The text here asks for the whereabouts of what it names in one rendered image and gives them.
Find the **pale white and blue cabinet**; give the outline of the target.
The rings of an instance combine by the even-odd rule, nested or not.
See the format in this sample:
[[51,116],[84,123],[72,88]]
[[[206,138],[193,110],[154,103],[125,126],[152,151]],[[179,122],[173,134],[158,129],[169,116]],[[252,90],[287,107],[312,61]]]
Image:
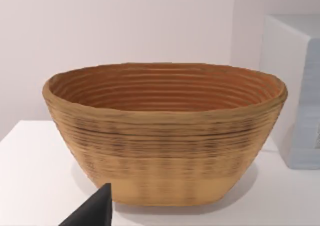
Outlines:
[[288,97],[271,138],[294,170],[320,170],[320,14],[268,15],[260,70],[280,78]]

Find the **woven wooden basket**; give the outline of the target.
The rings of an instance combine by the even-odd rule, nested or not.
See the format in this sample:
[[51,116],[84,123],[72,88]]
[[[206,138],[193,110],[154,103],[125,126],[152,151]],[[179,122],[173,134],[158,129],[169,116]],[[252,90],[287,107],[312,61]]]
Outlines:
[[251,166],[288,97],[277,76],[207,63],[119,63],[48,79],[42,95],[79,167],[115,202],[195,206]]

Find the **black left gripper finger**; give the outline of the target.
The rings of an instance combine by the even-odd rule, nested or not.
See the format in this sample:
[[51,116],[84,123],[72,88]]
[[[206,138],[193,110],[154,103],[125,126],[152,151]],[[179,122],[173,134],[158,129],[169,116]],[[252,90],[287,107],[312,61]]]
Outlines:
[[58,226],[112,226],[112,187],[105,183]]

